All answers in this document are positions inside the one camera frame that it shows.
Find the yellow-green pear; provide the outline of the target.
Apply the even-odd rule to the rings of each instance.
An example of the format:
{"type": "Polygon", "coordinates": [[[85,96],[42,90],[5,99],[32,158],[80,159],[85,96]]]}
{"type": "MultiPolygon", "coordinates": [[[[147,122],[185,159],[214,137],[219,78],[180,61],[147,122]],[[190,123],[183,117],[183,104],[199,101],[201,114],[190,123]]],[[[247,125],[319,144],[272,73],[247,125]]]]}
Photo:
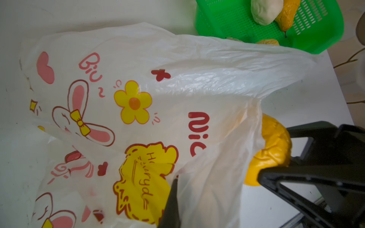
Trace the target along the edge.
{"type": "Polygon", "coordinates": [[[279,46],[279,42],[275,39],[265,39],[257,42],[256,44],[263,44],[263,45],[275,45],[279,46]]]}

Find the printed white plastic bag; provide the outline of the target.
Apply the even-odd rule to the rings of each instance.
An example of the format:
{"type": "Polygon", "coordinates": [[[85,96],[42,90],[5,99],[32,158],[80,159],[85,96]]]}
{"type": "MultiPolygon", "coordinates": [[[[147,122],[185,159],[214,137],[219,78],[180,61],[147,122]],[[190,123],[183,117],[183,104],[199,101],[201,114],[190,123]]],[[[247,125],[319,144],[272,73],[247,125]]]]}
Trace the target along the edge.
{"type": "Polygon", "coordinates": [[[305,51],[140,23],[22,42],[34,123],[51,135],[34,228],[155,228],[177,181],[183,228],[238,228],[262,100],[305,51]]]}

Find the white pear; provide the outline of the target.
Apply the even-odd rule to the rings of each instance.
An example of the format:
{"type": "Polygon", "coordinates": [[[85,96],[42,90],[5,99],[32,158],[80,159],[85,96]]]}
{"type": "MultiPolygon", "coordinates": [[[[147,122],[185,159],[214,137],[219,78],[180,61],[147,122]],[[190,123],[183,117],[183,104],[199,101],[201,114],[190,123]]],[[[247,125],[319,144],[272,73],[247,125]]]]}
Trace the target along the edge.
{"type": "Polygon", "coordinates": [[[256,23],[270,25],[281,13],[284,0],[251,0],[251,13],[256,23]]]}

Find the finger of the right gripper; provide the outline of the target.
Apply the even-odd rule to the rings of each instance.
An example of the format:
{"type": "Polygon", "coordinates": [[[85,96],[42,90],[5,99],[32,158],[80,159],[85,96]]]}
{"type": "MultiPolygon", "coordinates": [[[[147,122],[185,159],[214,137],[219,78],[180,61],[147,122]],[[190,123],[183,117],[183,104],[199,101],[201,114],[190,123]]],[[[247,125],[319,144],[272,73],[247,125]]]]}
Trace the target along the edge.
{"type": "Polygon", "coordinates": [[[319,121],[288,128],[291,138],[307,138],[299,157],[287,167],[263,169],[261,186],[301,212],[318,228],[362,228],[365,225],[365,130],[319,121]],[[326,211],[284,185],[316,186],[326,211]]]}

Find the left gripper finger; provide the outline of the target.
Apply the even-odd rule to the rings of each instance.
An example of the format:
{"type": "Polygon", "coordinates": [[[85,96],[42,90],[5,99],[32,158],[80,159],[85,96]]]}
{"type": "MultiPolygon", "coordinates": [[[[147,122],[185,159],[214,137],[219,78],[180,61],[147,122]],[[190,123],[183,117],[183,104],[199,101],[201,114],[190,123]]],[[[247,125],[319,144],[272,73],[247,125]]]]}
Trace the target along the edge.
{"type": "Polygon", "coordinates": [[[158,228],[180,228],[181,221],[179,217],[177,201],[178,179],[174,179],[170,194],[165,206],[165,210],[158,228]]]}

